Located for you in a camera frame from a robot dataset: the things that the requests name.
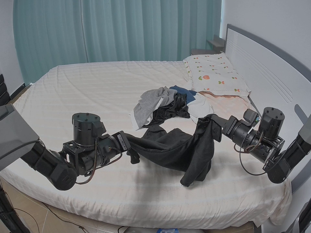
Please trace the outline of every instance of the black crumpled cloth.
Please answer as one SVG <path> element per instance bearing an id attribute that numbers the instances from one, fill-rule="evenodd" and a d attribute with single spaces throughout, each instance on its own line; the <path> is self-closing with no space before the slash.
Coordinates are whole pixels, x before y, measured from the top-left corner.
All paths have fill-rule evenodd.
<path id="1" fill-rule="evenodd" d="M 176 93 L 174 101 L 155 110 L 151 122 L 143 127 L 150 128 L 154 125 L 160 125 L 164 123 L 166 119 L 176 116 L 190 118 L 187 106 L 187 94 Z"/>
<path id="2" fill-rule="evenodd" d="M 199 118 L 193 135 L 180 129 L 166 133 L 158 125 L 150 127 L 142 138 L 126 134 L 132 147 L 127 151 L 131 163 L 139 163 L 140 154 L 160 166 L 186 172 L 180 180 L 184 186 L 204 181 L 211 168 L 214 140 L 221 141 L 221 127 L 211 116 Z"/>

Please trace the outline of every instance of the curtain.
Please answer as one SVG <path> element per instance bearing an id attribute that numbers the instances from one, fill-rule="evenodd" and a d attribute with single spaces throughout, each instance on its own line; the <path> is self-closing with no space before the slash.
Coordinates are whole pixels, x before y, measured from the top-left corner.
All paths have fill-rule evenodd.
<path id="1" fill-rule="evenodd" d="M 183 60 L 219 35 L 221 0 L 14 0 L 25 83 L 56 65 Z"/>
<path id="2" fill-rule="evenodd" d="M 57 65 L 87 62 L 81 0 L 14 0 L 13 30 L 26 85 Z"/>

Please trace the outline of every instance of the baseboard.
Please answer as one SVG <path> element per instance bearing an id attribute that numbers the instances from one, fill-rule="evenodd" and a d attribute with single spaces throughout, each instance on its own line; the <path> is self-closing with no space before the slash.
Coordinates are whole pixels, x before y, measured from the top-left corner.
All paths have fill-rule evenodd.
<path id="1" fill-rule="evenodd" d="M 25 88 L 25 83 L 22 84 L 16 91 L 14 91 L 12 93 L 12 95 L 10 96 L 11 97 L 11 100 L 13 100 L 24 88 Z"/>

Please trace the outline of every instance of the bed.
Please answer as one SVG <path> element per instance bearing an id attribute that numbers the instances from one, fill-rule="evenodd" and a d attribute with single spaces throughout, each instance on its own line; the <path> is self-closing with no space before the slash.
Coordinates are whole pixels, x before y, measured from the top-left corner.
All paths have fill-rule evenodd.
<path id="1" fill-rule="evenodd" d="M 72 140 L 72 114 L 95 113 L 107 133 L 123 130 L 141 137 L 146 129 L 134 131 L 129 116 L 140 95 L 161 86 L 186 86 L 189 76 L 181 61 L 122 61 L 57 66 L 33 84 L 14 106 L 54 151 Z M 248 98 L 206 94 L 215 113 L 242 119 Z M 163 125 L 193 134 L 191 119 L 172 118 Z M 282 223 L 291 202 L 291 183 L 273 184 L 266 175 L 245 173 L 233 143 L 223 137 L 215 143 L 212 167 L 203 182 L 182 187 L 182 172 L 158 166 L 143 157 L 132 165 L 123 157 L 114 165 L 96 171 L 86 185 L 69 191 L 56 190 L 49 181 L 21 159 L 1 176 L 27 195 L 60 209 L 107 223 L 149 228 L 223 229 L 268 218 Z M 259 173 L 262 163 L 242 156 L 245 167 Z"/>

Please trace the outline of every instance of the white wall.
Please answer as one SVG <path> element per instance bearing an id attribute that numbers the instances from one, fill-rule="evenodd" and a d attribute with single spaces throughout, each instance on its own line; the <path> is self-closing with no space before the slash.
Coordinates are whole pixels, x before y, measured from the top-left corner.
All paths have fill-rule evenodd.
<path id="1" fill-rule="evenodd" d="M 13 34 L 13 0 L 0 0 L 0 74 L 11 95 L 23 83 Z"/>
<path id="2" fill-rule="evenodd" d="M 221 36 L 227 23 L 288 52 L 311 69 L 311 0 L 223 0 Z"/>

